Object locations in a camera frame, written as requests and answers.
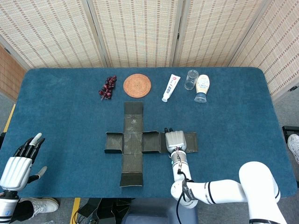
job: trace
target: woven coaster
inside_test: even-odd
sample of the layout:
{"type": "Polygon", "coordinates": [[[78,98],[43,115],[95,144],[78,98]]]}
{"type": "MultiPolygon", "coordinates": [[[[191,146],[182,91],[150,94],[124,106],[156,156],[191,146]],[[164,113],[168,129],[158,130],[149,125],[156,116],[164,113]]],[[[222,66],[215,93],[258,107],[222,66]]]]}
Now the woven coaster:
{"type": "Polygon", "coordinates": [[[133,74],[123,83],[123,89],[131,97],[141,98],[150,91],[150,79],[143,74],[133,74]]]}

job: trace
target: bunch of grapes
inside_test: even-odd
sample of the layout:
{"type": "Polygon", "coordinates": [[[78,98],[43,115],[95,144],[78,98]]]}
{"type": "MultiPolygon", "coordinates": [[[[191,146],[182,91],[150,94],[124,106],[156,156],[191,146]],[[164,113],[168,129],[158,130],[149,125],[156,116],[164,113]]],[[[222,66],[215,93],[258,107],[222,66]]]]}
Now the bunch of grapes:
{"type": "Polygon", "coordinates": [[[116,76],[110,76],[105,81],[105,85],[103,85],[102,90],[99,90],[100,96],[102,96],[101,100],[103,99],[111,99],[112,97],[112,90],[115,87],[116,83],[116,76]]]}

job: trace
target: tube cap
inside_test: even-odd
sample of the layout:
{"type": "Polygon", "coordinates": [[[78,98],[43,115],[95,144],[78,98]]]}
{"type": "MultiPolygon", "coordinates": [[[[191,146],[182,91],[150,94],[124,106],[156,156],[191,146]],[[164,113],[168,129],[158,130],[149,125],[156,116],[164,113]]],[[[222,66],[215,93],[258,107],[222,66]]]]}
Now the tube cap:
{"type": "Polygon", "coordinates": [[[196,94],[194,99],[198,103],[205,103],[206,102],[206,95],[203,92],[199,92],[196,94]]]}

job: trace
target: robotic arm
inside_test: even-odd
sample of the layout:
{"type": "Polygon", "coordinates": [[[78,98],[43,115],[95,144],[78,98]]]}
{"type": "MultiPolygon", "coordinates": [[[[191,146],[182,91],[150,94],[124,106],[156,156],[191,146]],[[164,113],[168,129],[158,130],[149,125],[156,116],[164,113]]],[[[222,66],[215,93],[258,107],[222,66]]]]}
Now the robotic arm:
{"type": "Polygon", "coordinates": [[[280,191],[268,167],[260,162],[245,163],[239,171],[240,183],[221,180],[195,183],[191,179],[186,157],[186,140],[182,131],[165,129],[166,145],[171,154],[174,183],[171,195],[186,208],[198,200],[206,204],[248,202],[250,224],[285,224],[277,202],[280,191]]]}
{"type": "Polygon", "coordinates": [[[39,140],[41,136],[39,133],[34,138],[28,139],[7,161],[0,179],[0,186],[4,189],[0,194],[0,223],[10,222],[19,201],[18,191],[23,190],[27,183],[42,177],[47,170],[47,167],[43,167],[36,175],[29,176],[39,148],[45,140],[45,138],[39,140]]]}

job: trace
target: shoe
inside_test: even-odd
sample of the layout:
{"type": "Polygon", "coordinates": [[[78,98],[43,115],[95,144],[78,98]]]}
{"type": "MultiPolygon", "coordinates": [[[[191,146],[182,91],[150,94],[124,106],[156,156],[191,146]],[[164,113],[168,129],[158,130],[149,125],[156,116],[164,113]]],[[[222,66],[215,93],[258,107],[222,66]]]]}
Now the shoe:
{"type": "Polygon", "coordinates": [[[288,138],[289,150],[293,153],[296,162],[299,164],[299,136],[291,134],[288,138]]]}
{"type": "Polygon", "coordinates": [[[36,216],[38,213],[49,213],[54,212],[58,209],[59,204],[54,198],[21,198],[20,202],[30,201],[33,205],[33,215],[32,217],[36,216]]]}

